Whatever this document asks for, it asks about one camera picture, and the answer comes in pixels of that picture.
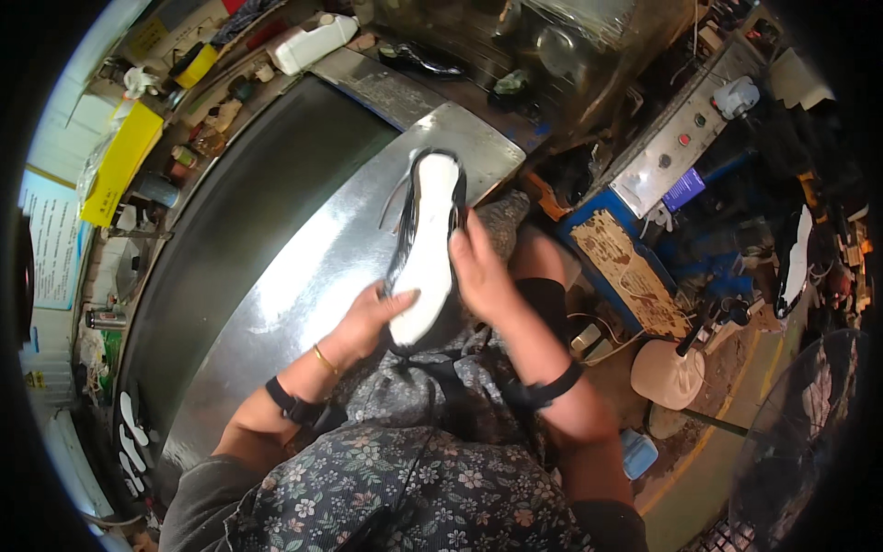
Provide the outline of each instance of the bottle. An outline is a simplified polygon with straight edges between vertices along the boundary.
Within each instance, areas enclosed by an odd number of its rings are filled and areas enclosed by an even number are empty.
[[[110,311],[86,312],[86,325],[92,329],[122,331],[127,323],[128,321],[123,313],[112,313]]]
[[[349,42],[358,30],[358,19],[325,13],[318,26],[307,28],[307,23],[292,27],[267,46],[273,65],[290,77]]]

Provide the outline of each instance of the white insole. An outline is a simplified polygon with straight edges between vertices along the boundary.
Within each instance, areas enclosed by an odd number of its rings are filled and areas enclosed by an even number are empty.
[[[129,458],[132,459],[132,463],[135,464],[135,469],[139,472],[143,473],[147,469],[147,465],[144,464],[144,460],[141,459],[141,455],[138,454],[138,450],[135,449],[135,441],[129,438],[128,435],[125,434],[125,428],[123,424],[119,425],[119,442],[123,445],[123,450],[125,453],[129,455]]]
[[[132,437],[135,438],[139,445],[146,447],[150,440],[147,439],[147,434],[144,433],[144,430],[135,425],[135,419],[132,416],[132,398],[125,391],[119,394],[119,411],[123,414],[123,421],[129,427],[129,431],[132,432]]]
[[[460,169],[448,155],[429,154],[417,167],[419,203],[411,253],[393,293],[420,290],[417,302],[389,323],[399,345],[413,345],[432,328],[452,284],[448,258],[448,224]]]
[[[143,493],[144,484],[141,483],[141,478],[135,476],[132,472],[132,465],[129,464],[129,457],[127,457],[123,451],[120,451],[119,453],[119,464],[123,467],[125,472],[129,474],[129,477],[132,478],[132,483],[135,484],[135,488],[138,489],[138,492]]]
[[[785,280],[785,291],[782,293],[782,298],[788,305],[797,299],[797,295],[804,290],[806,284],[806,249],[809,246],[811,233],[812,215],[804,205],[800,212],[800,222],[797,224],[797,240],[788,253],[788,277]]]

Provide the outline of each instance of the woman's right hand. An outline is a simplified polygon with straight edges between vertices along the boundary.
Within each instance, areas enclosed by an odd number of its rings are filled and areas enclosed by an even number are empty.
[[[510,314],[525,305],[472,209],[467,213],[465,229],[455,230],[450,237],[449,250],[460,296],[481,320],[498,328]]]

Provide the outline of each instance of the yellow floor line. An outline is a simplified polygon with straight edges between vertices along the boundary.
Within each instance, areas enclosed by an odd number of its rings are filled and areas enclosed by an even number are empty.
[[[779,344],[776,345],[775,354],[773,355],[773,362],[770,363],[770,367],[766,369],[766,375],[764,375],[764,383],[760,386],[760,400],[764,400],[766,397],[766,392],[770,390],[770,387],[773,385],[773,374],[775,374],[775,369],[779,366],[779,357],[781,356],[782,347],[785,344],[785,338],[779,338]]]
[[[748,365],[750,365],[751,361],[754,359],[754,351],[758,348],[758,342],[760,341],[760,332],[754,330],[754,338],[751,340],[751,345],[748,348],[748,354],[745,355],[745,362],[742,364],[742,368],[739,370],[739,375],[736,376],[736,380],[733,382],[733,387],[730,389],[729,394],[723,401],[723,405],[721,409],[718,411],[715,418],[722,418],[724,414],[729,410],[729,406],[733,403],[733,397],[736,394],[736,391],[739,389],[739,386],[742,385],[742,379],[744,379],[745,374],[748,372]],[[665,494],[671,490],[671,488],[677,483],[677,480],[681,479],[681,476],[684,472],[687,471],[687,468],[690,467],[690,464],[693,463],[693,460],[699,456],[699,453],[702,452],[702,449],[706,447],[708,444],[708,440],[711,439],[714,434],[714,427],[709,427],[699,438],[699,442],[696,443],[696,447],[690,451],[690,454],[683,460],[681,465],[679,465],[675,471],[668,477],[668,480],[665,482],[665,485],[657,491],[656,495],[650,499],[647,504],[641,507],[638,511],[638,514],[641,516],[646,515],[650,509],[656,505],[656,503],[663,497]]]

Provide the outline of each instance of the fan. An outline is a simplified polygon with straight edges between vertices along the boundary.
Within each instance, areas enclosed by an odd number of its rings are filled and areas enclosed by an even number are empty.
[[[868,336],[840,329],[807,347],[782,374],[736,459],[729,498],[740,549],[775,548],[832,464],[841,442]]]

